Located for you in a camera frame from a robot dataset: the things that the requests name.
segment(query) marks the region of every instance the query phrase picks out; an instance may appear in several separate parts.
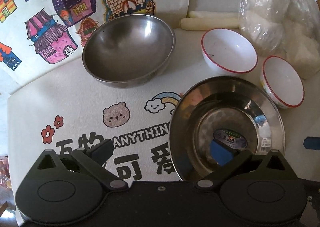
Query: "white ceramic bowl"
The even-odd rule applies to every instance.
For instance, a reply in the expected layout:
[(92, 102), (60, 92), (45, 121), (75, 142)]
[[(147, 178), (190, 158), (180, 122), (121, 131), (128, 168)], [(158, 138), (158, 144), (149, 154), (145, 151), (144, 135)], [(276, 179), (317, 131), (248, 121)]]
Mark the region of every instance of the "white ceramic bowl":
[(242, 35), (228, 29), (213, 29), (201, 39), (202, 55), (219, 75), (241, 76), (251, 72), (258, 62), (252, 44)]
[(271, 99), (283, 109), (302, 104), (304, 88), (295, 69), (278, 56), (269, 56), (263, 63), (260, 82)]

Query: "metal bowl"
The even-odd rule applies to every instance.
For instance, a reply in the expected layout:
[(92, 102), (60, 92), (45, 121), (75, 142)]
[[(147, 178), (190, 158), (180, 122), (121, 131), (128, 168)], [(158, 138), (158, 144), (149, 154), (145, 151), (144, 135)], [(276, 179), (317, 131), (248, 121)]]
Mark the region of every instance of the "metal bowl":
[(85, 44), (82, 61), (105, 85), (125, 88), (163, 72), (175, 46), (173, 30), (152, 15), (124, 15), (100, 26)]
[(247, 148), (257, 155), (270, 149), (284, 153), (284, 126), (277, 107), (264, 91), (240, 78), (204, 80), (176, 106), (169, 147), (182, 180), (196, 182), (220, 167), (210, 152), (217, 135), (234, 149)]

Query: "stainless steel plate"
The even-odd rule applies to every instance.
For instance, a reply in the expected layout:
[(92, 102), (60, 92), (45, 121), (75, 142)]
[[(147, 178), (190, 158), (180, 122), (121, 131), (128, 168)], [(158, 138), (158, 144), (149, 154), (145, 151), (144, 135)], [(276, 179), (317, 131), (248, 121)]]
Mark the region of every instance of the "stainless steel plate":
[[(284, 154), (284, 127), (277, 107), (264, 91), (243, 79), (222, 76), (204, 80), (175, 108), (169, 147), (182, 180), (198, 181), (220, 167), (210, 155), (214, 134), (223, 134), (233, 148), (242, 145), (258, 155), (278, 149)], [(236, 143), (235, 137), (228, 135), (240, 136), (242, 142)]]

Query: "red flower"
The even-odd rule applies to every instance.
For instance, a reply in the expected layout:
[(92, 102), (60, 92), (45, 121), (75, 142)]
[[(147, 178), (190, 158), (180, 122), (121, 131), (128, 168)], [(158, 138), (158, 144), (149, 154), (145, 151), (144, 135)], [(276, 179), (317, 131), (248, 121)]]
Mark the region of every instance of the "red flower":
[(47, 125), (45, 129), (41, 131), (41, 136), (43, 137), (42, 139), (43, 143), (50, 144), (52, 142), (53, 135), (54, 135), (54, 128), (52, 128), (50, 125)]
[(63, 126), (63, 117), (60, 117), (59, 115), (56, 116), (55, 121), (53, 122), (53, 125), (56, 127), (56, 129)]

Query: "cartoon bear face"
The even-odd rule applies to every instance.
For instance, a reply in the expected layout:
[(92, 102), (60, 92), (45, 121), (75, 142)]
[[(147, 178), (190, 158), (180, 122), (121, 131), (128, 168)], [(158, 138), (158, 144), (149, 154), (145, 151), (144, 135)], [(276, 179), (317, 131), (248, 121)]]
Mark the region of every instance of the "cartoon bear face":
[(103, 110), (103, 123), (109, 128), (120, 127), (128, 122), (130, 110), (125, 102), (114, 104)]

